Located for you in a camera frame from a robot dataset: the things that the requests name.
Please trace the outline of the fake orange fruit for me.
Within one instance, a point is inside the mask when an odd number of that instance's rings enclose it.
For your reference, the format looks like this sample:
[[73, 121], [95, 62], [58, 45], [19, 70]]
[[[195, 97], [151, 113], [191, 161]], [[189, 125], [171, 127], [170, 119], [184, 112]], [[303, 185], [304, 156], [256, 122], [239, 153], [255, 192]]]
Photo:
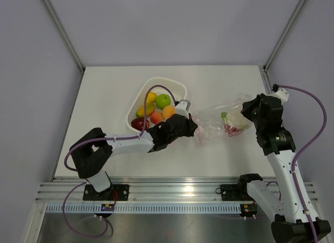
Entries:
[[162, 116], [165, 120], [169, 119], [174, 114], [176, 114], [176, 110], [175, 107], [172, 105], [168, 105], [162, 110]]

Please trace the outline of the fake dark red apple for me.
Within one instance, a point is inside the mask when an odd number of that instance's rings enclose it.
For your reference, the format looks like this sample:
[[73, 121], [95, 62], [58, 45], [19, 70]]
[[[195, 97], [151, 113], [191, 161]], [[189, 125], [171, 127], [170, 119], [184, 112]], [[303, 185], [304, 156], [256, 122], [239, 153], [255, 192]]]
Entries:
[[138, 131], [147, 130], [150, 126], [149, 121], [141, 117], [133, 119], [130, 124], [132, 128]]

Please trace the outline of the fake green apple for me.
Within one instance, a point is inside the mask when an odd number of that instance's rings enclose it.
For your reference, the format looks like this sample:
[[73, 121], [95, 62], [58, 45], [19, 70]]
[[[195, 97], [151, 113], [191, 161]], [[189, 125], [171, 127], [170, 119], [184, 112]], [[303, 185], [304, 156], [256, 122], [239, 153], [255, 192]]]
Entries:
[[160, 94], [156, 98], [156, 106], [159, 109], [164, 109], [166, 106], [171, 104], [171, 98], [167, 94]]

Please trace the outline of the fake peach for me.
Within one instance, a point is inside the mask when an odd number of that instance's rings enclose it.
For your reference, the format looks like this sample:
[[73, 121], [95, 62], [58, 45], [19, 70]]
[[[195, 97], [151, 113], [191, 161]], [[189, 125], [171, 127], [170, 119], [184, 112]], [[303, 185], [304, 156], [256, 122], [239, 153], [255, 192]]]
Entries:
[[150, 116], [150, 121], [153, 124], [158, 124], [158, 123], [162, 122], [163, 120], [164, 120], [164, 118], [163, 118], [163, 115], [162, 115], [162, 113], [160, 111], [155, 111]]

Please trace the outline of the fake yellow pear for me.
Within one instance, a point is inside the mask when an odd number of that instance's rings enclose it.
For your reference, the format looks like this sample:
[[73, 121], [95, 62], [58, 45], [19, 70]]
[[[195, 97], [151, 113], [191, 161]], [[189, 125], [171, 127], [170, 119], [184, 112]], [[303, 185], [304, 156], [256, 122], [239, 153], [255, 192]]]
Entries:
[[157, 94], [155, 92], [150, 92], [146, 98], [146, 104], [153, 104], [156, 102]]

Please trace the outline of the fake mango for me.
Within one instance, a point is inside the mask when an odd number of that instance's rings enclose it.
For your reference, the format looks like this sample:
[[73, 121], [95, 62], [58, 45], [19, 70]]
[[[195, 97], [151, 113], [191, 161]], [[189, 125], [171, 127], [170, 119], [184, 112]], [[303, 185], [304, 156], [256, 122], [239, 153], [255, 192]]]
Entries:
[[151, 116], [156, 110], [156, 106], [154, 103], [148, 103], [146, 104], [146, 106], [144, 107], [144, 105], [142, 105], [136, 112], [136, 116], [139, 118], [143, 118], [144, 116]]

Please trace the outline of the clear zip top bag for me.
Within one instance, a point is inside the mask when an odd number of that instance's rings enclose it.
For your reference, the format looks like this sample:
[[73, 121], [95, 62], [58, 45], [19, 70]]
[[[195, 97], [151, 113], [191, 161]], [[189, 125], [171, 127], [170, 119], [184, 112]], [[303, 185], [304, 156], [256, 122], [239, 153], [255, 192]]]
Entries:
[[251, 95], [239, 94], [235, 100], [224, 105], [207, 107], [193, 113], [193, 121], [198, 125], [195, 135], [199, 144], [209, 144], [229, 137], [224, 131], [225, 124], [221, 119], [221, 113], [230, 111], [241, 113], [242, 103], [250, 100], [252, 100]]

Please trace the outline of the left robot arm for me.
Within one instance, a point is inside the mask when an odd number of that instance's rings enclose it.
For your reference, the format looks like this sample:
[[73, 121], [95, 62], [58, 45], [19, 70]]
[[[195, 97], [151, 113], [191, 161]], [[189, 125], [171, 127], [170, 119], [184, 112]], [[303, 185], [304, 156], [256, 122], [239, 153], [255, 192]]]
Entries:
[[79, 178], [87, 180], [99, 199], [112, 196], [112, 183], [103, 170], [112, 156], [127, 153], [152, 153], [165, 149], [180, 137], [193, 137], [198, 125], [192, 116], [172, 115], [143, 133], [134, 136], [107, 136], [101, 128], [94, 128], [74, 144], [65, 159], [72, 158]]

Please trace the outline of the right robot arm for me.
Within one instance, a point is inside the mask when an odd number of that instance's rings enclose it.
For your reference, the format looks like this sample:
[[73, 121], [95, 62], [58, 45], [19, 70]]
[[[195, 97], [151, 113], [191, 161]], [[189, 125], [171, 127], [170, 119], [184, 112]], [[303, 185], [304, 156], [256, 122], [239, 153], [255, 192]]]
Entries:
[[275, 242], [319, 242], [331, 227], [319, 218], [306, 191], [293, 137], [282, 126], [282, 100], [277, 94], [260, 94], [243, 103], [241, 111], [256, 128], [257, 143], [275, 173], [282, 199], [277, 199], [256, 173], [240, 176], [237, 194], [242, 199], [252, 198], [265, 212]]

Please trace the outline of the fake red grapes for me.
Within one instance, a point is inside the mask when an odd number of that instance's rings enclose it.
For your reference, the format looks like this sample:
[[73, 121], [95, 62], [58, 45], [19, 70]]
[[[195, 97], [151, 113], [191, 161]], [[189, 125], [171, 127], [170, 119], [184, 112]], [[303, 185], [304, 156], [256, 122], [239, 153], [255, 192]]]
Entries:
[[243, 131], [228, 124], [224, 125], [224, 131], [229, 137], [235, 137], [240, 135]]

